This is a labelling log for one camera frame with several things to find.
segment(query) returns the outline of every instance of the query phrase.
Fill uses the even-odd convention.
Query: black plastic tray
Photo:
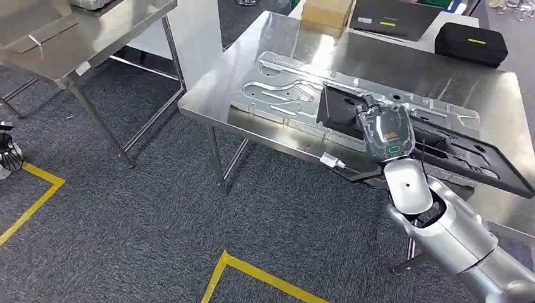
[[[367,106],[361,97],[326,86],[322,92],[317,121],[327,128],[363,140],[356,118],[355,103]],[[524,198],[535,196],[535,189],[507,160],[488,143],[411,116],[416,136],[414,158],[483,184]]]

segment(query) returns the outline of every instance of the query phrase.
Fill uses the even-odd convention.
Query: stainless steel table
[[[185,93],[185,81],[167,19],[167,13],[176,7],[177,0],[122,0],[103,14],[73,9],[73,15],[78,21],[77,25],[22,54],[9,49],[3,50],[0,52],[0,61],[30,71],[40,78],[54,81],[60,88],[70,90],[81,102],[97,129],[108,139],[115,152],[129,167],[132,167],[132,161],[126,152],[154,124],[165,109]],[[158,20],[163,23],[173,58],[175,75],[148,69],[113,56],[130,40]],[[102,118],[97,114],[90,99],[78,88],[80,76],[108,58],[154,72],[180,83],[180,89],[123,147],[115,140]]]
[[[213,167],[225,191],[225,179],[247,140],[311,161],[328,152],[360,172],[376,168],[360,152],[230,107],[232,90],[264,51],[476,110],[481,139],[497,145],[535,184],[535,155],[515,74],[352,33],[333,44],[329,36],[300,28],[298,20],[264,12],[179,102],[181,113],[207,125]],[[245,137],[226,170],[214,126]],[[493,230],[535,242],[533,202],[489,186],[480,186],[468,199]]]

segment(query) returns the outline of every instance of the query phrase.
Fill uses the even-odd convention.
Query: silver robot arm segment
[[[394,203],[386,207],[392,221],[480,302],[535,302],[535,274],[498,246],[482,217],[449,187],[425,177],[421,164],[410,158],[389,162],[384,173]]]

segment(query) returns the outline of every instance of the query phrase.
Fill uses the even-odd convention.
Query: white connector
[[[341,169],[346,167],[346,164],[344,162],[340,161],[340,159],[328,153],[323,153],[323,156],[321,156],[319,162],[325,164],[326,166],[332,169],[336,166],[340,167]]]

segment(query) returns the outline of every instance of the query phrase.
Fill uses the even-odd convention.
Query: green light
[[[400,150],[401,150],[401,147],[399,147],[399,146],[392,146],[392,147],[388,148],[388,152],[389,153],[397,153]]]

